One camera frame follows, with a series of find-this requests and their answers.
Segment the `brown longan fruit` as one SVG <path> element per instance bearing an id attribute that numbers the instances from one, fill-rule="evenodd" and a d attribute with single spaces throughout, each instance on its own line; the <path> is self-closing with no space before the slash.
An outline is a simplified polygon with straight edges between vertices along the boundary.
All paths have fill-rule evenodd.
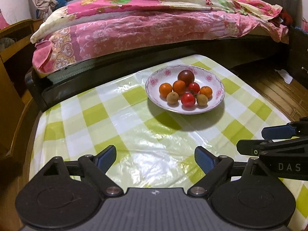
<path id="1" fill-rule="evenodd" d="M 198 95 L 196 96 L 196 102 L 197 102 L 198 106 L 200 106 L 200 107 L 206 107 L 207 104 L 208 104 L 208 98 L 207 98 L 207 96 L 204 95 L 204 94 L 198 94 Z"/>
<path id="2" fill-rule="evenodd" d="M 174 91 L 170 92 L 166 97 L 166 101 L 169 105 L 176 105 L 178 103 L 178 100 L 179 95 Z"/>

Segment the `small orange tangerine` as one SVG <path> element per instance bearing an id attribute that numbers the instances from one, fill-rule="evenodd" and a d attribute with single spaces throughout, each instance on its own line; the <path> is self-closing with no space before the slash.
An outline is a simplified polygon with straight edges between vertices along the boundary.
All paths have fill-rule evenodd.
<path id="1" fill-rule="evenodd" d="M 203 86 L 199 90 L 199 94 L 205 95 L 208 99 L 212 98 L 213 90 L 209 86 Z"/>

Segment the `red cherry tomato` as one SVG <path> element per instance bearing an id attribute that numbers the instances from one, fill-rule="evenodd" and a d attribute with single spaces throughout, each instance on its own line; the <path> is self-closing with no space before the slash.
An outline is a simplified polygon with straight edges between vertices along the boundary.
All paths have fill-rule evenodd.
<path id="1" fill-rule="evenodd" d="M 191 93 L 185 93 L 181 97 L 181 103 L 184 107 L 193 107 L 196 103 L 195 96 Z"/>
<path id="2" fill-rule="evenodd" d="M 200 91 L 200 86 L 198 83 L 196 82 L 192 82 L 191 84 L 189 84 L 189 86 L 187 87 L 188 91 L 193 94 L 193 95 L 197 95 Z"/>

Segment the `green checkered tablecloth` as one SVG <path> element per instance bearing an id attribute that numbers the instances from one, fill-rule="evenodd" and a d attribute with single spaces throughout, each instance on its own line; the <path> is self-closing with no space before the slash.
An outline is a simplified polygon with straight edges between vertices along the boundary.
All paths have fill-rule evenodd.
<path id="1" fill-rule="evenodd" d="M 176 113 L 147 91 L 173 83 L 183 69 L 213 90 L 201 110 Z M 217 62 L 192 55 L 138 71 L 62 101 L 42 114 L 35 136 L 30 176 L 51 158 L 77 160 L 116 147 L 107 175 L 124 189 L 108 199 L 82 230 L 232 230 L 206 200 L 186 195 L 204 173 L 194 150 L 245 162 L 241 139 L 259 139 L 264 127 L 288 122 L 280 110 Z"/>

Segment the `red cherry tomato in plate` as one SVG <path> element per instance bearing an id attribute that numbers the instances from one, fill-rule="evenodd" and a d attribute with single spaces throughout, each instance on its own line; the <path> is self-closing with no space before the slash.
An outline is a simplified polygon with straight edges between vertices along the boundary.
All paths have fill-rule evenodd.
<path id="1" fill-rule="evenodd" d="M 192 82 L 191 84 L 189 84 L 189 86 L 187 87 L 188 91 L 193 94 L 193 95 L 197 95 L 200 91 L 200 86 L 198 83 L 196 82 Z"/>

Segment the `orange tangerine in plate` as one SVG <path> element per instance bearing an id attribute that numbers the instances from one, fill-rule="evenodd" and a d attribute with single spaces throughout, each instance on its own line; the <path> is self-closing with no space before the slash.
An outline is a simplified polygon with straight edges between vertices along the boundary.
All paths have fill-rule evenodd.
<path id="1" fill-rule="evenodd" d="M 182 96 L 186 92 L 186 84 L 182 80 L 177 80 L 172 85 L 173 91 L 179 96 Z"/>

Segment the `dark purple tomato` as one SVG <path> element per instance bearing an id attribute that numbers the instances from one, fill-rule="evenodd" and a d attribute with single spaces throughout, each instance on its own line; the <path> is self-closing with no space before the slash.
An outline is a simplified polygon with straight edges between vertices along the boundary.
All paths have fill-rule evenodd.
<path id="1" fill-rule="evenodd" d="M 185 83 L 185 85 L 188 87 L 191 83 L 194 82 L 195 76 L 192 71 L 186 69 L 186 70 L 181 71 L 178 74 L 177 79 L 182 80 Z"/>

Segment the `white floral plate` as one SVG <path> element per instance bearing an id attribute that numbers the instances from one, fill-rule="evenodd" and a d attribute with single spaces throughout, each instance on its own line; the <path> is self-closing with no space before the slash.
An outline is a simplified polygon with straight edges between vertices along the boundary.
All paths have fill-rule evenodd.
<path id="1" fill-rule="evenodd" d="M 173 83 L 178 80 L 178 74 L 186 69 L 193 72 L 195 76 L 194 82 L 198 83 L 200 88 L 203 86 L 209 86 L 213 90 L 212 98 L 208 99 L 208 104 L 206 107 L 198 106 L 197 102 L 193 107 L 184 107 L 181 103 L 182 96 L 179 96 L 179 100 L 176 105 L 169 105 L 166 98 L 160 96 L 160 85 L 163 83 L 173 85 Z M 165 110 L 184 115 L 194 115 L 208 112 L 217 107 L 223 101 L 225 95 L 224 85 L 215 74 L 201 67 L 192 65 L 173 65 L 155 71 L 147 79 L 145 89 L 148 98 L 155 103 L 155 105 Z"/>

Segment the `pink floral quilt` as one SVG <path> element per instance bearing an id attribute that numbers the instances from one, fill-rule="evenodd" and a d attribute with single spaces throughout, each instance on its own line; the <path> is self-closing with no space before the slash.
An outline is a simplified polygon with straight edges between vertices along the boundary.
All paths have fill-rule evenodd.
<path id="1" fill-rule="evenodd" d="M 226 12 L 136 12 L 119 18 L 61 27 L 36 43 L 35 71 L 45 77 L 57 70 L 103 55 L 189 40 L 269 35 L 288 43 L 288 28 L 251 15 Z"/>

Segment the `wooden cabinet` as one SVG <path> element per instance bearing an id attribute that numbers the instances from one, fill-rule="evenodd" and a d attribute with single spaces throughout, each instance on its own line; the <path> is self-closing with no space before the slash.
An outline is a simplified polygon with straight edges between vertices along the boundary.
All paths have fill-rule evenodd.
<path id="1" fill-rule="evenodd" d="M 30 38 L 41 24 L 41 19 L 26 19 L 1 30 L 1 157 L 10 151 L 26 107 L 24 77 L 35 50 Z"/>

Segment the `cream pink floral blanket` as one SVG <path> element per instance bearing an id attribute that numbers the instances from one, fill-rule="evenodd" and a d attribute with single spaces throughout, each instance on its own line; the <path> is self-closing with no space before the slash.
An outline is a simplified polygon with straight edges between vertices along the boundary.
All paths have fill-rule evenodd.
<path id="1" fill-rule="evenodd" d="M 280 5 L 271 5 L 262 0 L 81 0 L 61 7 L 41 24 L 31 36 L 37 43 L 62 26 L 72 26 L 105 17 L 108 13 L 159 10 L 222 11 L 232 14 L 252 15 L 268 21 L 283 10 Z"/>

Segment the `beige curtain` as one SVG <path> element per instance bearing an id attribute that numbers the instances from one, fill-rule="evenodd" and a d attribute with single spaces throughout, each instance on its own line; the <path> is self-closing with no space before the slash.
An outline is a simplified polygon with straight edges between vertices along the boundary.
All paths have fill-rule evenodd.
<path id="1" fill-rule="evenodd" d="M 58 4 L 56 0 L 32 0 L 32 2 L 39 12 L 39 18 L 43 21 L 46 21 L 53 12 L 52 9 Z"/>

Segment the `dark bed frame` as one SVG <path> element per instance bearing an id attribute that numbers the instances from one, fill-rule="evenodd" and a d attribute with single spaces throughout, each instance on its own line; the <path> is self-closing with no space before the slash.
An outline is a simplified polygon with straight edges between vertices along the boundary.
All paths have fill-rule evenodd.
<path id="1" fill-rule="evenodd" d="M 82 61 L 56 71 L 55 82 L 40 78 L 34 69 L 25 76 L 26 86 L 39 110 L 45 112 L 57 103 L 98 85 L 169 61 L 202 55 L 239 73 L 289 67 L 291 46 L 271 37 L 247 35 L 241 38 L 193 40 L 122 51 Z"/>

